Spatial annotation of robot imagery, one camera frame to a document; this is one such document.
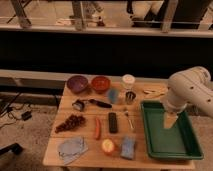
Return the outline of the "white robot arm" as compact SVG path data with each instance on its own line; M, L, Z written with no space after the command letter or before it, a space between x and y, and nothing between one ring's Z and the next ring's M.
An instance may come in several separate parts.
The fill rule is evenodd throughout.
M204 67L193 67L172 74L168 91L161 98L164 107L164 128L170 129L191 103L213 118L213 90L208 87L211 75Z

